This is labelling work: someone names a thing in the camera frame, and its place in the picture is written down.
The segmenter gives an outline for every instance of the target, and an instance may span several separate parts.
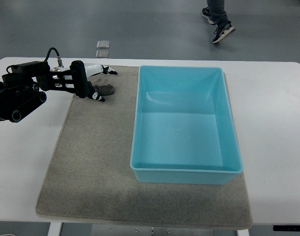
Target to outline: gray floor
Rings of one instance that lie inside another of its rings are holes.
[[[206,0],[0,0],[0,59],[44,58],[50,47],[65,58],[95,58],[98,40],[108,40],[114,59],[300,63],[300,0],[227,0],[236,31],[215,45],[216,27],[200,14],[205,6]],[[259,226],[250,232],[295,235]]]

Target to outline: sneaker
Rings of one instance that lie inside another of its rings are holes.
[[[224,39],[229,33],[231,33],[235,28],[231,25],[231,21],[229,21],[224,27],[217,27],[214,34],[216,34],[215,38],[212,40],[212,43],[217,43],[220,40]]]
[[[209,13],[209,7],[203,8],[202,11],[201,11],[201,15],[208,20],[209,24],[215,25],[215,22],[213,22],[212,19],[211,19],[211,16],[210,16],[210,13]]]

